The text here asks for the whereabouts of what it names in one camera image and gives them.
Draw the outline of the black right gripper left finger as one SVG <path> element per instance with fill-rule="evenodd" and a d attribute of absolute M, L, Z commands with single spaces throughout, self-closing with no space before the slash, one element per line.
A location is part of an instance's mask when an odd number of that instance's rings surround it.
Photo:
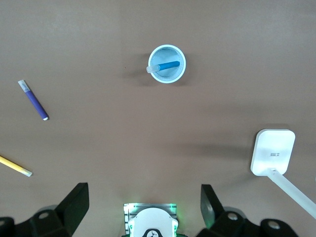
<path fill-rule="evenodd" d="M 0 218 L 2 237 L 71 237 L 89 209 L 87 183 L 78 183 L 57 205 L 45 207 L 24 222 Z"/>

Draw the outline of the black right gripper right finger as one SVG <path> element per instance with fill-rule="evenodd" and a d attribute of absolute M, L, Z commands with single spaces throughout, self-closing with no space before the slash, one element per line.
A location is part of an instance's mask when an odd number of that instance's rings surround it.
<path fill-rule="evenodd" d="M 296 237 L 296 232 L 285 222 L 263 219 L 255 225 L 239 213 L 226 211 L 209 184 L 201 185 L 200 210 L 206 228 L 198 237 Z"/>

